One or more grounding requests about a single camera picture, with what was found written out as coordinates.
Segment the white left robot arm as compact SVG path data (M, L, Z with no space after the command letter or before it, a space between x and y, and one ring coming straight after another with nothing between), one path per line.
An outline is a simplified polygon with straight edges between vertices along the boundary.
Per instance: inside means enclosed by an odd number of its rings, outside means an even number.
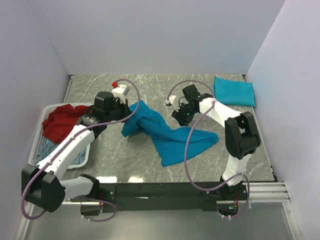
M110 122L127 120L131 111L126 94L101 91L85 113L77 120L70 134L37 165L27 164L21 173L21 207L32 203L47 212L56 211L63 201L84 196L88 201L100 197L100 182L83 174L62 180L68 167L106 128Z

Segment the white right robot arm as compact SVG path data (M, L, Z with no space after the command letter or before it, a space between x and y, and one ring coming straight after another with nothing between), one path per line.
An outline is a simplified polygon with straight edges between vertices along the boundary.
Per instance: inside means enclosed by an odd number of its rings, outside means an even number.
M174 118L181 126L187 126L194 114L202 114L191 127L184 148L184 169L189 182L198 190L212 192L219 189L222 198L230 200L237 194L237 187L243 181L247 164L256 149L261 145L261 138L253 114L240 112L227 107L216 100L212 93L201 94L195 85L183 90L187 104L180 106L177 96L168 94L165 104L174 109ZM229 153L227 165L220 183L212 188L198 186L191 179L187 167L187 153L193 131L203 117L210 117L224 128L225 146Z

